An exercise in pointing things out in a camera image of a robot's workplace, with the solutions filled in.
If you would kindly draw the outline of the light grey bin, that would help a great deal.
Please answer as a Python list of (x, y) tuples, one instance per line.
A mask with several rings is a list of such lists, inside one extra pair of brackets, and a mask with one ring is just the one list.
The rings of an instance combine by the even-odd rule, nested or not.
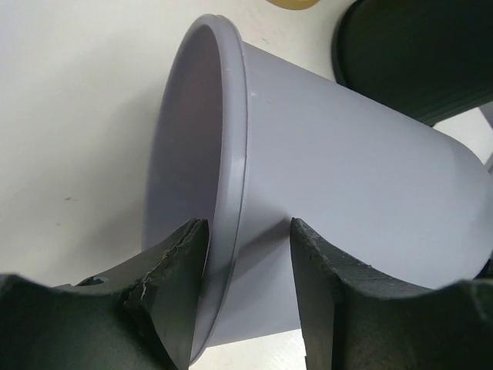
[(143, 246), (210, 226), (192, 359), (298, 329), (289, 231), (300, 218), (426, 288), (492, 252), (492, 178), (462, 143), (244, 42), (221, 15), (189, 28), (149, 161)]

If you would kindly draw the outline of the black plastic bin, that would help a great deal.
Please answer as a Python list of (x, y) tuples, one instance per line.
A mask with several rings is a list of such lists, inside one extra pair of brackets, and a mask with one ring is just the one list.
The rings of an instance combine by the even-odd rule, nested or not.
[(492, 101), (492, 3), (356, 1), (331, 61), (337, 83), (434, 126)]

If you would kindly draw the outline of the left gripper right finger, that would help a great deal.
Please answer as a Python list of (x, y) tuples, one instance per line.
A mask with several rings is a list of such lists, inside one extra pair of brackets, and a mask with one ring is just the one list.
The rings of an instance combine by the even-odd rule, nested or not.
[(290, 253), (308, 369), (490, 369), (492, 282), (390, 277), (299, 218)]

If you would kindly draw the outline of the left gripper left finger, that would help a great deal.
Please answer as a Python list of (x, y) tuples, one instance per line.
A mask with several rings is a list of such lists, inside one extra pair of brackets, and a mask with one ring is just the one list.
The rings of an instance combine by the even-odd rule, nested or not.
[(1, 277), (3, 369), (187, 369), (209, 244), (192, 219), (77, 285)]

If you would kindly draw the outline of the yellow mesh waste bin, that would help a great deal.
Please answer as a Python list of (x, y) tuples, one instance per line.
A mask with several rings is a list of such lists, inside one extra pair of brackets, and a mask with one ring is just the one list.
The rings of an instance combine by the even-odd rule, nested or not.
[(267, 0), (277, 7), (300, 11), (316, 5), (320, 0)]

